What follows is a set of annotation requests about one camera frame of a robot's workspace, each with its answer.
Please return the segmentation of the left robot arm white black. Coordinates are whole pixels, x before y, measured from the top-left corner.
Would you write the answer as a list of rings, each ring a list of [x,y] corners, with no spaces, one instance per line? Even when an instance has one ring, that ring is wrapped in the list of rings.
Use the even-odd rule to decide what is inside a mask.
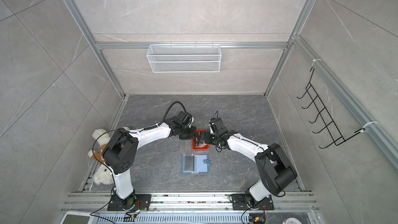
[[[115,193],[121,200],[134,194],[130,168],[138,149],[171,136],[178,136],[181,140],[192,140],[197,131],[192,123],[192,115],[181,111],[177,116],[164,119],[161,123],[147,128],[130,131],[120,128],[115,131],[102,157],[112,172]]]

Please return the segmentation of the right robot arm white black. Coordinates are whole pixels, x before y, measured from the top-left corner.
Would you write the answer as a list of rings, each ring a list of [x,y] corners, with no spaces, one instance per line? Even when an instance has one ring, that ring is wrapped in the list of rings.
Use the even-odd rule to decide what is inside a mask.
[[[280,193],[297,178],[297,172],[282,147],[276,143],[265,145],[234,130],[228,130],[221,118],[212,118],[209,131],[198,131],[194,141],[198,145],[214,145],[216,150],[238,152],[256,163],[260,179],[246,190],[246,201],[255,204]]]

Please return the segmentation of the blue leather card holder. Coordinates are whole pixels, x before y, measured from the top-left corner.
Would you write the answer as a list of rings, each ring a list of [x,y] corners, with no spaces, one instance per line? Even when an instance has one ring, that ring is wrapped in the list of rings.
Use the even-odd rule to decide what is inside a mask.
[[[209,159],[209,156],[208,155],[194,155],[195,156],[195,171],[192,172],[192,173],[184,173],[182,171],[183,157],[184,156],[185,155],[183,155],[181,157],[181,173],[182,174],[203,174],[203,173],[209,173],[210,172],[211,161]]]

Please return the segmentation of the red plastic tray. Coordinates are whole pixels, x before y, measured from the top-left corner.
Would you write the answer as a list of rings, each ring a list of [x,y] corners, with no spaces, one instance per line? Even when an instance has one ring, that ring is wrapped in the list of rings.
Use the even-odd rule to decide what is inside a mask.
[[[206,130],[197,130],[195,134],[195,138],[192,140],[192,149],[194,151],[204,151],[209,148],[209,145],[206,143],[208,138],[208,133]]]

